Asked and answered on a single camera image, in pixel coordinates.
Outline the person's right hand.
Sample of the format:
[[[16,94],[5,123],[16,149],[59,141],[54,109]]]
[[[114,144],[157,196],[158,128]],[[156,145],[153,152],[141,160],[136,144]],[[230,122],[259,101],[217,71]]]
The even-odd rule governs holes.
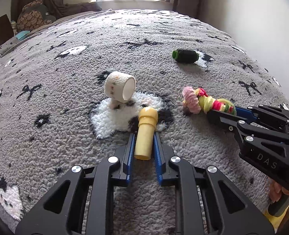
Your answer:
[[[279,183],[275,182],[274,180],[271,181],[271,185],[269,187],[269,197],[271,201],[278,202],[280,197],[285,194],[289,195],[289,191],[282,187]]]

